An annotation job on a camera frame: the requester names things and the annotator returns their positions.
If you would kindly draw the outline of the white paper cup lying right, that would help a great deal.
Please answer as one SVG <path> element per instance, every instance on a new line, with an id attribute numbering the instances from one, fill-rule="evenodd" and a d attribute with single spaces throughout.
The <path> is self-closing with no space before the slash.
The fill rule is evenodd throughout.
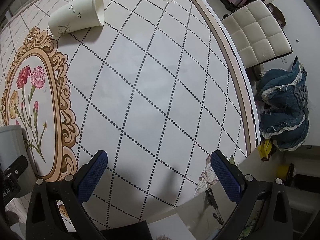
<path id="1" fill-rule="evenodd" d="M 54 36 L 62 36 L 104 23 L 103 0 L 72 0 L 50 15 L 48 27 Z"/>

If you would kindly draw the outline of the blue crumpled blanket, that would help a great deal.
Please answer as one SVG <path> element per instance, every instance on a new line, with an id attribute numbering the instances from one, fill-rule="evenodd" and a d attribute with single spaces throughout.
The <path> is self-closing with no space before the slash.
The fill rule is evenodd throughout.
<path id="1" fill-rule="evenodd" d="M 309 133 L 307 75 L 296 57 L 291 70 L 268 70 L 256 85 L 255 100 L 263 106 L 260 134 L 281 151 L 296 150 Z"/>

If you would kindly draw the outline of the floral diamond pattern tablecloth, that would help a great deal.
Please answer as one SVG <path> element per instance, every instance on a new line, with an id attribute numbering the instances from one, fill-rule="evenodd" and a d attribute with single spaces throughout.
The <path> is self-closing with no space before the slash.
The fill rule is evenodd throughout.
<path id="1" fill-rule="evenodd" d="M 105 23 L 62 36 L 35 0 L 1 31 L 1 124 L 20 125 L 38 177 L 108 166 L 85 209 L 99 229 L 178 207 L 258 144 L 257 111 L 231 37 L 206 0 L 103 0 Z"/>

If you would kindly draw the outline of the white padded chair right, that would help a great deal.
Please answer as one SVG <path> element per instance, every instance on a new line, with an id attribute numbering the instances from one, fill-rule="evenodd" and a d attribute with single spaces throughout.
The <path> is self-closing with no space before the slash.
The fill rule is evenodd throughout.
<path id="1" fill-rule="evenodd" d="M 266 4 L 257 0 L 222 20 L 245 68 L 293 52 L 287 36 Z"/>

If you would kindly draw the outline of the dark wooden chair right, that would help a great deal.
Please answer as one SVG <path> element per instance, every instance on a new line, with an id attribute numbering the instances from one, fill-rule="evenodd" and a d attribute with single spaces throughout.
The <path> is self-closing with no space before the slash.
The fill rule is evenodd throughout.
<path id="1" fill-rule="evenodd" d="M 283 28 L 286 25 L 285 17 L 283 13 L 272 3 L 268 3 L 267 8 L 271 12 L 271 14 L 274 16 L 274 18 L 277 20 L 278 24 Z"/>

